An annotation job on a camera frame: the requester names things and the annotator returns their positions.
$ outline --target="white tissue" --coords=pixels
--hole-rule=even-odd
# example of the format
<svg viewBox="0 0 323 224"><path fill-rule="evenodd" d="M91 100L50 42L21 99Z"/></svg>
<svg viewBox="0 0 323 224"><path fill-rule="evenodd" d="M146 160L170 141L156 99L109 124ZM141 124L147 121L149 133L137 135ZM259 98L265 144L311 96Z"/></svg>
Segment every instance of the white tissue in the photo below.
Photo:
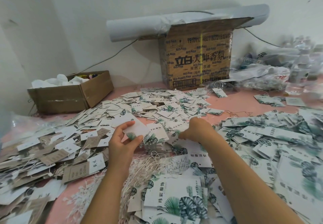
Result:
<svg viewBox="0 0 323 224"><path fill-rule="evenodd" d="M32 88L45 88L45 87L56 87L56 86L65 86L65 85L79 85L82 84L89 79L83 79L80 77L74 77L70 81L68 81L67 77L63 74L58 74L57 78L51 78L43 80L34 80L31 82Z"/></svg>

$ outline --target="barcode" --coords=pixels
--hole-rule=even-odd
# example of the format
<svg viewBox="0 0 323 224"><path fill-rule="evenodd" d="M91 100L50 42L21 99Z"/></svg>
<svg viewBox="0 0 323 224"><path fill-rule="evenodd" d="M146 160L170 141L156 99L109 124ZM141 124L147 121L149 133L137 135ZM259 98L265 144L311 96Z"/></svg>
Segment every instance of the barcode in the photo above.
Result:
<svg viewBox="0 0 323 224"><path fill-rule="evenodd" d="M196 79L173 81L173 87L196 85Z"/></svg>

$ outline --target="cardboard box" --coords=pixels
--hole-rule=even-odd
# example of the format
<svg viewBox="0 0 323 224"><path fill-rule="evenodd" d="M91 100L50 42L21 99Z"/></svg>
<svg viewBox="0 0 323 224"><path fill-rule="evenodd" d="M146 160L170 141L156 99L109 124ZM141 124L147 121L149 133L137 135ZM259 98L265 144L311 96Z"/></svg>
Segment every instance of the cardboard box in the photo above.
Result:
<svg viewBox="0 0 323 224"><path fill-rule="evenodd" d="M163 82L169 89L195 89L229 78L232 32L252 18L231 18L172 25L159 38Z"/></svg>
<svg viewBox="0 0 323 224"><path fill-rule="evenodd" d="M78 75L98 74L80 85L28 89L39 113L76 113L98 104L114 87L109 71L85 72Z"/></svg>

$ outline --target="wall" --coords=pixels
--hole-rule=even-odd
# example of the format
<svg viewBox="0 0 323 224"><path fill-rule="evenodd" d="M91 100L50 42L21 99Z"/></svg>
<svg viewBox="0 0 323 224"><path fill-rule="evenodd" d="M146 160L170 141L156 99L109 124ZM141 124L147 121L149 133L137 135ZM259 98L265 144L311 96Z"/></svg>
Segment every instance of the wall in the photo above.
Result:
<svg viewBox="0 0 323 224"><path fill-rule="evenodd" d="M111 43L106 20L266 3L269 19L249 28L273 43L285 35L309 35L322 43L322 0L53 0L79 70L110 57L129 42ZM247 31L235 30L232 54L243 55L250 42ZM116 86L161 80L156 41L136 42L113 59L90 70L110 70Z"/></svg>
<svg viewBox="0 0 323 224"><path fill-rule="evenodd" d="M27 115L32 106L28 103L29 86L30 81L0 27L0 110Z"/></svg>
<svg viewBox="0 0 323 224"><path fill-rule="evenodd" d="M51 0L0 0L0 25L30 80L28 86L34 79L76 71Z"/></svg>

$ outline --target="person's left hand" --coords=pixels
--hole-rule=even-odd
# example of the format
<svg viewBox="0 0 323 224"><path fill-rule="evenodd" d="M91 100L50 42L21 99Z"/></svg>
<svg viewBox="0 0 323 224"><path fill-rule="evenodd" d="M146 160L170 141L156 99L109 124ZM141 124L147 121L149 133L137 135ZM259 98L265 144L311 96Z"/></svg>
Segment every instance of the person's left hand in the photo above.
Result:
<svg viewBox="0 0 323 224"><path fill-rule="evenodd" d="M135 121L128 121L119 125L111 140L109 141L109 165L108 172L120 176L124 182L129 176L129 167L132 161L133 152L143 140L143 136L137 136L134 140L127 139L123 143L123 130L135 124Z"/></svg>

